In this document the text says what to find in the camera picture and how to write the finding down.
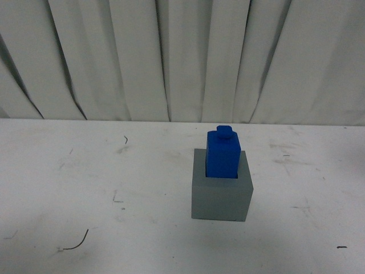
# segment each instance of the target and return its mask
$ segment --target blue cube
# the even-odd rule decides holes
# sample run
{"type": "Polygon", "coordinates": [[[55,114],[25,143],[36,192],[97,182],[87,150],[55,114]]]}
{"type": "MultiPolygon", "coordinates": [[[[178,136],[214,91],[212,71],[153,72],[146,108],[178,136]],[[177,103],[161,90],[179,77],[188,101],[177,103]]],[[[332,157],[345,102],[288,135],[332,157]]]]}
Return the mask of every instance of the blue cube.
{"type": "Polygon", "coordinates": [[[205,172],[209,178],[237,178],[241,146],[230,126],[218,126],[208,132],[205,172]]]}

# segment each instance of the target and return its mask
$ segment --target gray block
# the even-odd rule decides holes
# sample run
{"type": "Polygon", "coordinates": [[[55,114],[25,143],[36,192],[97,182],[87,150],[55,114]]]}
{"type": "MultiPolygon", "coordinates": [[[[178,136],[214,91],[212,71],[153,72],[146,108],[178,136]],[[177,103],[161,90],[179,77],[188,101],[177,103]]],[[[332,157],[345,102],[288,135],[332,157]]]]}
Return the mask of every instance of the gray block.
{"type": "Polygon", "coordinates": [[[237,179],[205,176],[206,150],[194,150],[192,218],[245,221],[253,185],[246,153],[241,151],[237,179]]]}

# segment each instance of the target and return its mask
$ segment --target curtain fold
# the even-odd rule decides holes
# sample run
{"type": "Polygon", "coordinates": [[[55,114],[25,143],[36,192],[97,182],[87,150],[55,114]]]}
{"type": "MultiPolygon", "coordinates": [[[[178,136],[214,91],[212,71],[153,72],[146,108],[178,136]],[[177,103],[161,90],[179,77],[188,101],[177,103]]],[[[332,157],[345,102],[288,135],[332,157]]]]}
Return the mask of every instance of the curtain fold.
{"type": "Polygon", "coordinates": [[[253,123],[365,124],[363,1],[293,1],[253,123]]]}
{"type": "Polygon", "coordinates": [[[131,118],[168,121],[156,3],[152,0],[109,2],[131,118]]]}
{"type": "Polygon", "coordinates": [[[157,4],[169,116],[173,122],[200,122],[213,1],[157,4]]]}
{"type": "Polygon", "coordinates": [[[202,122],[232,122],[249,4],[249,0],[213,1],[202,122]]]}
{"type": "Polygon", "coordinates": [[[365,125],[365,2],[0,0],[0,117],[365,125]]]}
{"type": "Polygon", "coordinates": [[[233,123],[249,123],[265,84],[291,0],[255,0],[250,6],[234,97],[233,123]]]}
{"type": "Polygon", "coordinates": [[[43,117],[83,119],[64,80],[48,3],[1,1],[0,33],[29,97],[43,117]]]}
{"type": "Polygon", "coordinates": [[[108,1],[49,0],[72,80],[89,120],[129,120],[108,1]]]}

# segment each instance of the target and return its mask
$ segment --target white table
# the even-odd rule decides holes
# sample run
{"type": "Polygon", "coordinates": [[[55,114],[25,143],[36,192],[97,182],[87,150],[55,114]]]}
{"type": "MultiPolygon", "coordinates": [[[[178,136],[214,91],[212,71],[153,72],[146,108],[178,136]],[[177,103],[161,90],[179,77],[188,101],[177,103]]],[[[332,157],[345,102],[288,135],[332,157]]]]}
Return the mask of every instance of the white table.
{"type": "Polygon", "coordinates": [[[215,127],[1,119],[0,273],[364,273],[364,127],[233,125],[244,223],[190,218],[215,127]]]}

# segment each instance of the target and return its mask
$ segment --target lego stud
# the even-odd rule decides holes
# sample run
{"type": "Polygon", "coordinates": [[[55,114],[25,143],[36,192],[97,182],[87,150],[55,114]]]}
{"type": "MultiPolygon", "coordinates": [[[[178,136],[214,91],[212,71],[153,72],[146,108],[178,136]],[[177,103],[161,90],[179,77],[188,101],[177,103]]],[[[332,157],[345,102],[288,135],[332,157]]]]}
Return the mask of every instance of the lego stud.
{"type": "Polygon", "coordinates": [[[217,136],[219,139],[230,139],[233,136],[233,130],[230,126],[217,126],[217,136]]]}

